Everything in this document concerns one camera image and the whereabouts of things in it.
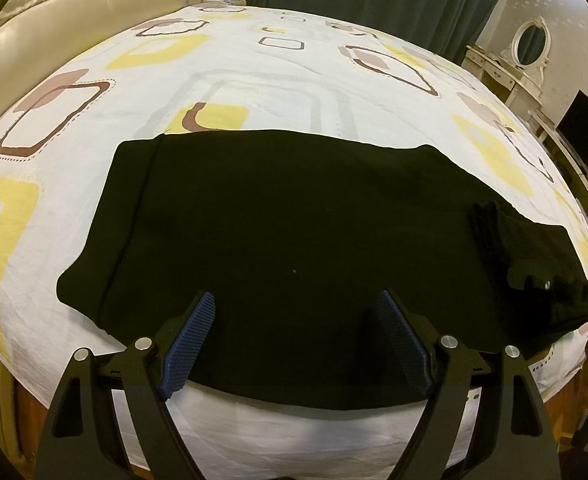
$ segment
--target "wall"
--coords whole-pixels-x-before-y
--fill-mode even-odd
[[[498,0],[494,9],[491,11],[490,19],[487,20],[487,24],[485,28],[482,30],[478,40],[476,40],[476,44],[483,47],[485,50],[490,46],[491,38],[496,33],[496,28],[498,27],[498,22],[500,22],[500,17],[502,16],[505,7],[507,6],[507,0]]]
[[[552,37],[549,63],[544,69],[542,111],[558,123],[578,90],[588,96],[588,3],[507,0],[488,45],[499,54],[509,46],[521,24],[538,15],[547,22]]]

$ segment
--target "metal screw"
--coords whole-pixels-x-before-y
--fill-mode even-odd
[[[134,346],[138,350],[147,350],[149,347],[152,346],[152,340],[149,337],[141,337],[136,339]]]
[[[456,348],[458,346],[458,339],[452,335],[443,335],[440,338],[440,344],[445,348]]]
[[[518,357],[520,355],[520,350],[518,348],[516,348],[513,345],[509,345],[505,347],[505,353],[509,356],[509,357]]]
[[[74,352],[74,359],[77,361],[85,361],[89,354],[90,352],[87,350],[87,348],[79,348],[76,352]]]

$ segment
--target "leather headboard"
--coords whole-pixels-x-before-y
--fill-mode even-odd
[[[200,0],[9,0],[0,13],[0,116],[66,62]]]

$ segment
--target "black t-shirt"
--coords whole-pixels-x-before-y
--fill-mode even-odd
[[[216,319],[190,380],[280,404],[403,404],[418,398],[376,320],[383,289],[477,350],[531,356],[575,328],[497,297],[468,221],[490,202],[582,273],[563,227],[525,219],[432,146],[279,130],[123,142],[58,297],[129,344],[208,290]]]

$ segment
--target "white vanity dresser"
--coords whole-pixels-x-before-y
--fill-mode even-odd
[[[462,67],[527,122],[531,112],[542,106],[543,70],[550,48],[549,29],[539,16],[523,23],[500,55],[468,45]]]

